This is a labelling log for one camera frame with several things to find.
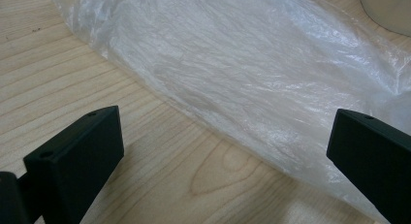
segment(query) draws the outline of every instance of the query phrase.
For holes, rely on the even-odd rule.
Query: clear plastic bag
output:
[[[326,157],[335,112],[411,134],[411,56],[323,0],[53,0],[71,30],[284,173],[384,221]]]

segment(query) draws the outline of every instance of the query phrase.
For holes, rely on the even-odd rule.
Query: plastic bag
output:
[[[339,108],[411,133],[411,56],[322,0],[53,0],[179,108],[384,221],[326,157]]]

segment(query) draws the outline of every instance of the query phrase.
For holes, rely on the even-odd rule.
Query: hole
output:
[[[46,151],[40,155],[41,158],[48,158],[52,155],[51,151]]]

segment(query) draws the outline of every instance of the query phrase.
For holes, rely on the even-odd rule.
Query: light wood surface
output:
[[[329,1],[411,48],[359,0]],[[50,0],[0,0],[0,170],[23,175],[23,156],[110,105],[125,157],[82,223],[373,223],[171,108],[74,37]]]

